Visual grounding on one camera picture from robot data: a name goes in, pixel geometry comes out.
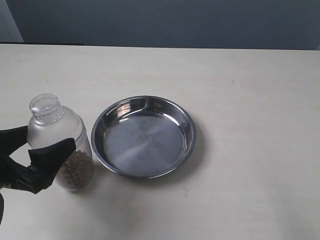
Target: table surface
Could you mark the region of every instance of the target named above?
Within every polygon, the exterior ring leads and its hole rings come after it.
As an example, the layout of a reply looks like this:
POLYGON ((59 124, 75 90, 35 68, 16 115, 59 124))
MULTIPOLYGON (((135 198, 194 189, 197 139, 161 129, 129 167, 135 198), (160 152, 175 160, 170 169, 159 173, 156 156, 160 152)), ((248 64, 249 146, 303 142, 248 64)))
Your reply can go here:
MULTIPOLYGON (((153 95, 193 118, 189 160, 156 179, 97 165, 69 193, 2 189, 0 239, 320 239, 320 51, 0 44, 0 126, 28 124, 53 93, 84 120, 153 95)), ((27 165, 26 149, 13 158, 27 165)))

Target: metal pet bowl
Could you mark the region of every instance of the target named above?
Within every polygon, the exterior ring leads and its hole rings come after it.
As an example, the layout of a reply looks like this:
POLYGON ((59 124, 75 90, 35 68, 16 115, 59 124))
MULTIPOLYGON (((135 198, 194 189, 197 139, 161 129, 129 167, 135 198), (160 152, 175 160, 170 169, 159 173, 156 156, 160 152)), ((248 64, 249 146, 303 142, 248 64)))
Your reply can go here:
POLYGON ((196 128, 179 105, 155 96, 135 96, 108 107, 91 134, 93 151, 109 170, 156 178, 181 166, 196 142, 196 128))

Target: dry kibble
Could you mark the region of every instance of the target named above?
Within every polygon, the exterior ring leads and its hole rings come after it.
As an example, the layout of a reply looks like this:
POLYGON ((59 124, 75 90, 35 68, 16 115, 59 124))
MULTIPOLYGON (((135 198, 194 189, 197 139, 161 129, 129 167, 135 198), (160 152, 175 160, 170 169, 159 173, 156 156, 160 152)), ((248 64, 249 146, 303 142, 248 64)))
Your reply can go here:
POLYGON ((77 191, 91 181, 94 172, 91 157, 84 151, 76 150, 60 168, 56 180, 69 191, 77 191))

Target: bottle opening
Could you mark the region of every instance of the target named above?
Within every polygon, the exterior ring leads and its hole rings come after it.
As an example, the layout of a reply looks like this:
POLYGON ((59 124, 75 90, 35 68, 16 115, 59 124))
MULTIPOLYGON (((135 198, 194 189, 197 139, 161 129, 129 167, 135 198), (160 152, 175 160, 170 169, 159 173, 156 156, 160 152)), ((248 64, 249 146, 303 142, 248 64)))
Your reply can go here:
POLYGON ((31 100, 29 108, 36 123, 53 124, 64 114, 59 99, 50 93, 36 96, 31 100))

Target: clear plastic bottle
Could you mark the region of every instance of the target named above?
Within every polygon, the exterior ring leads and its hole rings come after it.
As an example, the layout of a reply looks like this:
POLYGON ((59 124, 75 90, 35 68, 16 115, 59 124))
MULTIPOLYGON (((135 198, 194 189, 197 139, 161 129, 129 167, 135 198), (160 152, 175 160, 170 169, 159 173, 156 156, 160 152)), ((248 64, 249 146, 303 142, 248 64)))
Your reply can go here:
POLYGON ((33 115, 28 125, 29 145, 38 149, 74 138, 76 150, 60 168, 55 181, 71 192, 86 186, 92 180, 95 168, 82 119, 70 108, 62 106, 53 94, 36 96, 29 107, 33 115))

